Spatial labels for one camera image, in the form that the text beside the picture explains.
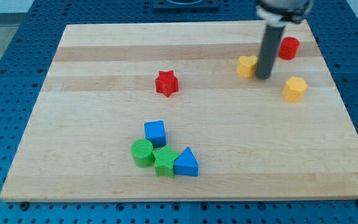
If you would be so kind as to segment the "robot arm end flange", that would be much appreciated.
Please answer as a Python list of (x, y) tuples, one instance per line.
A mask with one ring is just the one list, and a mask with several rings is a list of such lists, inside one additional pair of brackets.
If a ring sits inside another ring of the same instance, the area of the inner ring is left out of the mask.
[(314, 0), (256, 0), (256, 14), (272, 27), (300, 24), (310, 13)]

